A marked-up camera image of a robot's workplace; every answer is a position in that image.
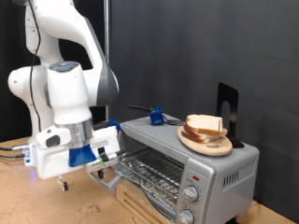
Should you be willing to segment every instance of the wooden plate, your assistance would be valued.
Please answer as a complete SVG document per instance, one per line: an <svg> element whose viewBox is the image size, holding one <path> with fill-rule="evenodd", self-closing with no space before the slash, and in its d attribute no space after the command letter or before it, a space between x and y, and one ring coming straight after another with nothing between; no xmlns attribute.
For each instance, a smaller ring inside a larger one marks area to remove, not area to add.
<svg viewBox="0 0 299 224"><path fill-rule="evenodd" d="M232 151L233 145L231 141L227 137L222 137L219 139L219 144L221 147L214 147L218 144L218 141L211 141L209 143L198 143L193 140L189 140L181 135L181 131L183 130L183 126L178 128L178 138L179 140L188 148L208 155L208 156L224 156L229 154Z"/></svg>

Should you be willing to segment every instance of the black handle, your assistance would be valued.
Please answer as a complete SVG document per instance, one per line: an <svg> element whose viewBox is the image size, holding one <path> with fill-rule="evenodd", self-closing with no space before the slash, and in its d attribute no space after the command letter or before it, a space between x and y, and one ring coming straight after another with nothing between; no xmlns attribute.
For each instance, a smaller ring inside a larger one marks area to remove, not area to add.
<svg viewBox="0 0 299 224"><path fill-rule="evenodd" d="M128 106L131 109L139 109L139 110L144 110L144 111L147 111L147 112L153 111L152 107L149 107L149 106L146 106L146 105L129 104Z"/></svg>

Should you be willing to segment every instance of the metal pole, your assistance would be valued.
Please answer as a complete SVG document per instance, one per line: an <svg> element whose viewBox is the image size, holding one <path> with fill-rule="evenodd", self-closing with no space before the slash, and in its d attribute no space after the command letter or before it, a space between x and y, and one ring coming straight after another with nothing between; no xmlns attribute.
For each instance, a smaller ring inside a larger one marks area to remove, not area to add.
<svg viewBox="0 0 299 224"><path fill-rule="evenodd" d="M104 0L104 21L105 21L105 55L109 64L109 39L110 39L110 0ZM109 106L106 106L106 119L110 117Z"/></svg>

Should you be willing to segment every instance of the toaster oven rack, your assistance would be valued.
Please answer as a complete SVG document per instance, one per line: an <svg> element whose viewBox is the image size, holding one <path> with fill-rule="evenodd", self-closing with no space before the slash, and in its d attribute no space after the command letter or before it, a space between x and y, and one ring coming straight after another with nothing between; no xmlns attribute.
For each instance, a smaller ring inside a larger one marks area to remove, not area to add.
<svg viewBox="0 0 299 224"><path fill-rule="evenodd" d="M123 158L122 174L173 210L177 208L179 183L184 165L152 148Z"/></svg>

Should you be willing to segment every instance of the black stand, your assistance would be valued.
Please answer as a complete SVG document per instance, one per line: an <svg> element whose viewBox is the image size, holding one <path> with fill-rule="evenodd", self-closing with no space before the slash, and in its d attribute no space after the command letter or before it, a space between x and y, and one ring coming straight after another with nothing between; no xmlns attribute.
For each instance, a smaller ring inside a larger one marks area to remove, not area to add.
<svg viewBox="0 0 299 224"><path fill-rule="evenodd" d="M235 220L235 217L234 217L231 220L229 220L228 222L226 222L226 224L239 224L239 223Z"/></svg>
<svg viewBox="0 0 299 224"><path fill-rule="evenodd" d="M230 127L226 136L232 142L233 148L244 147L244 145L235 138L238 100L239 93L236 89L229 87L223 83L219 83L216 116L221 117L222 105L225 101L227 101L231 107L231 116Z"/></svg>

